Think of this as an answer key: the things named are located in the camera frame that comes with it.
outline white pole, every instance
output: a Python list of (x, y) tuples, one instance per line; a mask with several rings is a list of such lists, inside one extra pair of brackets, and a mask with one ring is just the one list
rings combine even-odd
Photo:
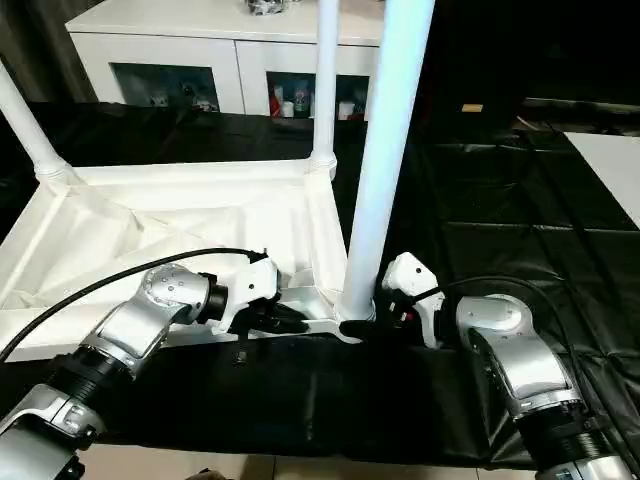
[(435, 0), (387, 0), (341, 320), (375, 318), (373, 289), (409, 131)]
[(31, 157), (36, 175), (55, 178), (68, 167), (49, 143), (1, 61), (0, 110)]
[(311, 169), (329, 169), (335, 175), (333, 126), (336, 110), (336, 51), (338, 49), (340, 0), (318, 1), (318, 65), (316, 68), (315, 118)]

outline white panel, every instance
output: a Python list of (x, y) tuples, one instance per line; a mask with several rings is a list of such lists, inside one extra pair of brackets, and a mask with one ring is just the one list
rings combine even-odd
[(640, 138), (590, 133), (565, 135), (640, 228)]
[(244, 113), (232, 40), (99, 33), (71, 38), (101, 102), (125, 103), (110, 63), (210, 67), (220, 111)]
[[(267, 72), (315, 73), (316, 46), (301, 43), (236, 42), (245, 110), (269, 115)], [(338, 75), (372, 77), (378, 63), (377, 47), (339, 45)], [(369, 80), (371, 98), (374, 79)]]

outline white surface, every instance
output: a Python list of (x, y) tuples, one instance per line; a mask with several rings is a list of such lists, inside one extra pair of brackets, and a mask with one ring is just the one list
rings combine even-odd
[(534, 480), (535, 472), (391, 465), (338, 458), (273, 457), (94, 445), (79, 452), (84, 480), (183, 480), (209, 468), (235, 480)]
[[(248, 14), (244, 0), (107, 0), (67, 23), (70, 32), (316, 42), (317, 0), (277, 15)], [(341, 45), (379, 45), (384, 4), (342, 0)]]
[[(328, 171), (307, 160), (93, 167), (87, 185), (54, 193), (41, 185), (0, 246), (0, 345), (45, 308), (100, 278), (181, 251), (215, 246), (267, 250), (282, 272), (283, 303), (304, 307), (311, 331), (330, 319), (346, 252)], [(118, 207), (96, 208), (93, 202)], [(129, 215), (113, 215), (113, 211)], [(210, 255), (178, 262), (224, 282), (246, 259)], [(73, 350), (142, 274), (84, 297), (33, 332), (11, 360)], [(176, 326), (169, 345), (229, 341), (211, 325)]]
[(276, 457), (275, 470), (276, 480), (477, 480), (475, 468), (391, 465), (341, 458)]
[(640, 138), (589, 133), (565, 135), (640, 228)]
[(0, 60), (0, 110), (33, 162), (36, 174), (56, 175), (67, 165), (49, 143)]
[(386, 2), (385, 29), (362, 160), (349, 263), (337, 314), (375, 315), (373, 290), (387, 237), (435, 0)]
[(338, 28), (340, 0), (318, 0), (320, 19), (318, 21), (318, 46), (316, 49), (316, 91), (317, 108), (314, 105), (313, 151), (311, 168), (329, 168), (335, 175), (337, 160), (333, 153), (333, 126), (336, 115), (336, 53), (338, 49)]
[[(316, 73), (316, 46), (300, 43), (236, 42), (245, 111), (248, 115), (269, 115), (267, 72)], [(368, 76), (367, 102), (373, 97), (378, 48), (339, 46), (338, 75)], [(316, 98), (315, 110), (319, 101)]]
[(87, 470), (83, 480), (185, 480), (205, 468), (228, 479), (268, 480), (275, 458), (118, 445), (93, 445), (79, 451)]
[(101, 102), (125, 103), (111, 63), (199, 66), (211, 68), (220, 111), (244, 113), (231, 40), (87, 33), (72, 33), (71, 38)]

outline white cabinet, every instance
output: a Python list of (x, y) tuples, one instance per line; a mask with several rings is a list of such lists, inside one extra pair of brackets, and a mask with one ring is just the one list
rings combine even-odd
[[(276, 86), (311, 97), (317, 7), (254, 17), (244, 0), (105, 0), (67, 30), (102, 102), (269, 115)], [(383, 16), (378, 0), (341, 0), (336, 99), (350, 118), (372, 97)]]
[[(296, 78), (304, 79), (296, 74), (316, 72), (316, 45), (238, 41), (236, 49), (247, 114), (269, 115), (269, 97), (275, 85), (284, 83), (286, 92), (287, 83), (295, 84)], [(366, 106), (372, 98), (378, 48), (340, 45), (336, 59), (336, 100), (361, 101)], [(276, 73), (294, 75), (287, 79), (286, 75), (273, 75)], [(309, 84), (312, 91), (313, 78)]]
[(233, 40), (72, 33), (101, 102), (244, 113)]

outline bottle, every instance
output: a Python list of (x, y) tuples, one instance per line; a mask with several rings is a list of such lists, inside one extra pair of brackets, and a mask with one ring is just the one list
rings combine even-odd
[(293, 90), (293, 111), (296, 118), (309, 118), (309, 80), (299, 79)]
[(282, 116), (286, 118), (293, 117), (294, 104), (293, 102), (282, 102)]
[(282, 105), (282, 102), (284, 102), (284, 87), (282, 85), (276, 85), (273, 87), (273, 93), (275, 94), (278, 103)]

